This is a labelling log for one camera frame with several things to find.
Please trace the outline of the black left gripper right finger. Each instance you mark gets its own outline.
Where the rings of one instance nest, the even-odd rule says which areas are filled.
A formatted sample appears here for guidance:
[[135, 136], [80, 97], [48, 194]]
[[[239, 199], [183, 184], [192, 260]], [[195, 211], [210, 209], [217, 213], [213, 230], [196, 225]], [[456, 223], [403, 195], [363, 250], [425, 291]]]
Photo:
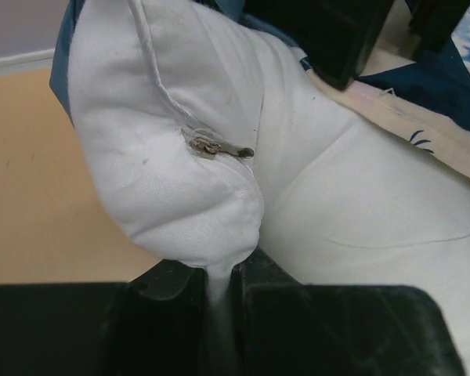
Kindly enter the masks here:
[[246, 375], [463, 375], [437, 304], [408, 286], [300, 284], [264, 251], [233, 268]]

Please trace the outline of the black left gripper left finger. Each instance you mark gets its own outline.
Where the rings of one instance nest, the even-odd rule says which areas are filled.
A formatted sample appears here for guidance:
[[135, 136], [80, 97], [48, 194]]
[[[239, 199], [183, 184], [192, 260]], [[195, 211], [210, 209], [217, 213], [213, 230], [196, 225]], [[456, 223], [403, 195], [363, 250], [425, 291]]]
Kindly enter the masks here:
[[0, 285], [0, 375], [194, 375], [204, 273], [162, 261], [130, 282]]

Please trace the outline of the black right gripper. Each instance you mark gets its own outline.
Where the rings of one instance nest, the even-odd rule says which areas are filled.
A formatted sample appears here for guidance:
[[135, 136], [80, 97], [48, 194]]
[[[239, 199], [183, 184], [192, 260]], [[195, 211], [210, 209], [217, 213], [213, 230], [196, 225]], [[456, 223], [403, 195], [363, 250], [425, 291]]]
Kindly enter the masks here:
[[440, 52], [470, 1], [245, 1], [247, 24], [297, 45], [313, 71], [344, 90], [376, 45], [412, 61]]

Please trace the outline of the blue letter-print pillowcase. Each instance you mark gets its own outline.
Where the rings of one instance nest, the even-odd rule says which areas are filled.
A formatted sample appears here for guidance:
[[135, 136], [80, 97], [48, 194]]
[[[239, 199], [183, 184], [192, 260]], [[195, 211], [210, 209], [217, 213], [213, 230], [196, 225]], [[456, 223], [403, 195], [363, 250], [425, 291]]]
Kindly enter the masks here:
[[[207, 1], [205, 6], [267, 33], [243, 21], [244, 2]], [[285, 44], [326, 96], [470, 179], [470, 73], [451, 36], [440, 52], [426, 52], [418, 61], [376, 45], [365, 71], [344, 90], [323, 81], [297, 45]]]

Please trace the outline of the white pillow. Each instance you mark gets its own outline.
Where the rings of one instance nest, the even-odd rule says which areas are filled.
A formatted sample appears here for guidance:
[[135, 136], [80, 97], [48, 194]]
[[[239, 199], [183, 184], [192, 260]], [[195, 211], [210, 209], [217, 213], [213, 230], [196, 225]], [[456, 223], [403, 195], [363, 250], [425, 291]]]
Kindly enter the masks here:
[[139, 247], [205, 269], [217, 375], [257, 248], [317, 284], [407, 284], [443, 310], [470, 375], [470, 132], [193, 1], [87, 1], [70, 116], [103, 207]]

